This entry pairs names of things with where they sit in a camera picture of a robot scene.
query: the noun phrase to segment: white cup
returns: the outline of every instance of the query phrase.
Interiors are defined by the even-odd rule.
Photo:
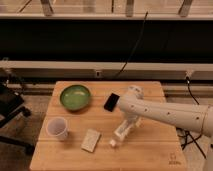
[[[46,127],[47,134],[51,137],[63,141],[68,136],[67,120],[62,117],[55,117],[48,121]]]

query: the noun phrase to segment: wooden table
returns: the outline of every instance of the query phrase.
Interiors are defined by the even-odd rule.
[[[62,90],[73,84],[85,85],[92,94],[91,104],[75,113],[64,109],[59,101]],[[165,101],[159,82],[57,82],[30,170],[185,171],[185,158],[173,126],[144,118],[141,126],[127,137],[122,146],[110,147],[113,131],[123,121],[123,116],[118,108],[111,113],[104,110],[103,105],[112,92],[122,95],[130,85],[141,86],[146,100]],[[68,120],[69,137],[64,142],[54,140],[45,131],[47,121],[56,116]],[[81,149],[89,128],[102,134],[94,153]]]

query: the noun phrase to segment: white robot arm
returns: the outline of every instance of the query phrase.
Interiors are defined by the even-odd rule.
[[[138,86],[130,86],[117,104],[125,117],[124,122],[114,132],[121,141],[140,117],[198,132],[211,138],[204,170],[213,169],[213,107],[142,100],[142,90]]]

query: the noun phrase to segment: wire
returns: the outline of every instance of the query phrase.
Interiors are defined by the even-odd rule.
[[[187,83],[187,88],[188,88],[190,96],[194,99],[194,101],[197,103],[197,105],[199,105],[200,103],[197,101],[197,99],[192,94],[192,91],[191,91],[191,88],[190,88],[190,79],[189,79],[189,77],[186,77],[186,83]]]
[[[23,12],[23,10],[31,3],[31,1],[32,0],[28,0],[18,12]]]
[[[198,102],[198,100],[193,96],[192,92],[191,92],[191,88],[190,88],[190,79],[189,77],[186,77],[186,83],[187,83],[187,88],[189,91],[190,96],[194,99],[194,101],[196,102],[197,105],[199,105],[200,103]],[[202,137],[202,134],[200,134],[198,137],[194,138],[192,136],[192,134],[187,131],[187,130],[183,130],[181,128],[177,128],[178,130],[180,130],[182,133],[184,133],[184,135],[178,135],[181,138],[184,138],[184,143],[181,144],[182,149],[184,150],[186,148],[187,145],[191,144],[191,143],[195,143],[195,145],[197,146],[197,148],[199,149],[199,151],[201,152],[201,154],[203,155],[203,157],[206,159],[206,155],[203,152],[202,148],[199,146],[199,144],[197,143],[197,140],[199,140]]]
[[[195,145],[197,146],[197,148],[198,148],[198,149],[200,150],[200,152],[202,153],[203,157],[206,159],[205,153],[203,152],[202,148],[199,146],[199,144],[197,143],[197,141],[194,139],[194,137],[190,134],[190,132],[189,132],[188,135],[191,137],[192,141],[195,143]]]
[[[145,29],[145,23],[146,23],[148,14],[149,14],[149,13],[146,12],[145,17],[144,17],[144,20],[143,20],[143,25],[142,25],[141,31],[140,31],[140,33],[139,33],[139,37],[138,37],[138,39],[137,39],[137,41],[136,41],[136,43],[135,43],[135,45],[134,45],[134,47],[133,47],[133,49],[132,49],[130,55],[129,55],[129,57],[127,58],[125,64],[124,64],[123,67],[120,69],[120,71],[118,71],[118,73],[114,75],[113,79],[116,79],[116,78],[123,72],[123,70],[125,69],[126,65],[127,65],[128,62],[131,60],[131,58],[133,57],[133,55],[135,54],[135,51],[137,50],[138,45],[139,45],[139,43],[141,42],[141,40],[142,40],[142,38],[143,38],[144,29]]]

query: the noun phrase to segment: phone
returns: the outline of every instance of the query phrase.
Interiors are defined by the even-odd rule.
[[[112,93],[104,104],[104,109],[112,112],[117,104],[119,97],[120,96],[118,96],[117,94]]]

